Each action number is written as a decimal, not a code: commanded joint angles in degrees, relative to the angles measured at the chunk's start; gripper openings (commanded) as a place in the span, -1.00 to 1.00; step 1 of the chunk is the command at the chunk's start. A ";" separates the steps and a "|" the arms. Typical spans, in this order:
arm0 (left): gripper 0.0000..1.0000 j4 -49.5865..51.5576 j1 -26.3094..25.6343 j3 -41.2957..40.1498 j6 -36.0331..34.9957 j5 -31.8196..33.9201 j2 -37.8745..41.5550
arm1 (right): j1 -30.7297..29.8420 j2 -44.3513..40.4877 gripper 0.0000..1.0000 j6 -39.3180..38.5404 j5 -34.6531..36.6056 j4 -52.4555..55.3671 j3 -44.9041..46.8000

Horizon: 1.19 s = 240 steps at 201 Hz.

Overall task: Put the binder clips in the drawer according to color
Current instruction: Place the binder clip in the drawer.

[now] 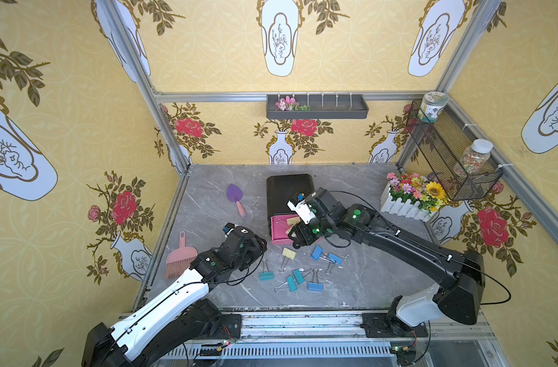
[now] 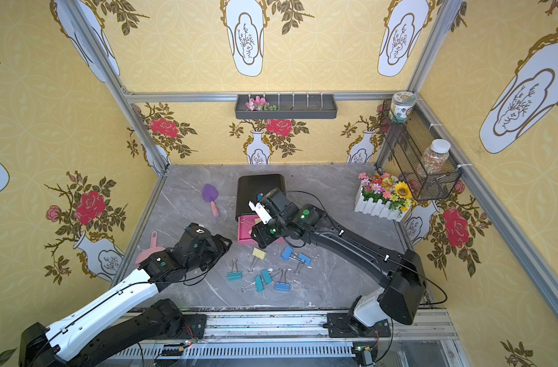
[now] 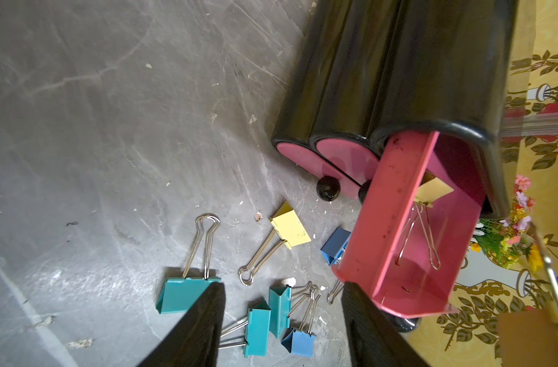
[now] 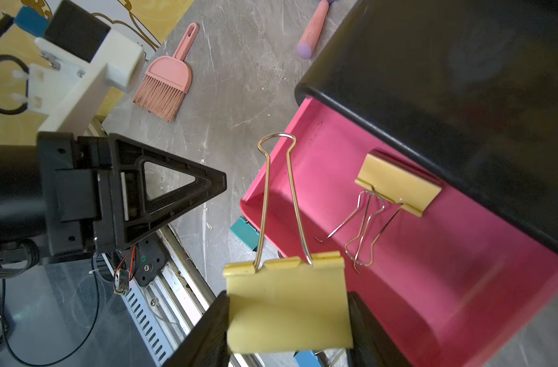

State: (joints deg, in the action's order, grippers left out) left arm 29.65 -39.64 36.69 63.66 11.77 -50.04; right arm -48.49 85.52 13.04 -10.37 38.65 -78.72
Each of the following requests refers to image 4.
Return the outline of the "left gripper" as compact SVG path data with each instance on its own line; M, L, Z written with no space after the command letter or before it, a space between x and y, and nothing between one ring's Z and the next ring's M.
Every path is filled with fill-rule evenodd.
M122 135L40 132L48 252L129 248L226 191L226 174Z

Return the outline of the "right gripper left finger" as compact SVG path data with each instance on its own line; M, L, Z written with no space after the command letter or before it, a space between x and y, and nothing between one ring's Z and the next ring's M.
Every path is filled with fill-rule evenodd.
M229 297L222 291L163 367L228 366L228 328Z

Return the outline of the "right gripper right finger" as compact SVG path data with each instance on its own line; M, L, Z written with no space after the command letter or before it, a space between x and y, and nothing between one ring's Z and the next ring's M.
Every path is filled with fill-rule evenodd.
M346 351L349 366L411 366L361 297L356 292L347 296L353 337L353 347Z

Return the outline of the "yellow binder clip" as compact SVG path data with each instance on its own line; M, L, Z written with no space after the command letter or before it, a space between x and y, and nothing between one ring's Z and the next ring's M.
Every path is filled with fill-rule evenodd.
M357 196L354 210L323 237L319 243L332 239L358 214L362 215L357 234L343 245L345 254L352 261L356 273L375 262L375 245L386 229L402 211L421 218L428 206L442 192L442 183L427 172L403 162L383 151L368 153L355 179L362 189ZM395 211L374 237L369 238L377 216L392 206Z
M270 198L271 155L263 147L271 139L289 139L288 180L304 257L262 261ZM345 261L339 252L310 252L300 215L291 154L297 138L285 132L259 140L265 156L265 187L259 244L251 263L223 269L229 298L227 342L236 354L286 353L350 349L353 346Z

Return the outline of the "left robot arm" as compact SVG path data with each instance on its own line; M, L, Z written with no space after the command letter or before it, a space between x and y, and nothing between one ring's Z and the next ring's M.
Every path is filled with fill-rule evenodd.
M226 190L222 171L111 134L43 132L0 145L0 249L32 239L42 258L127 249Z

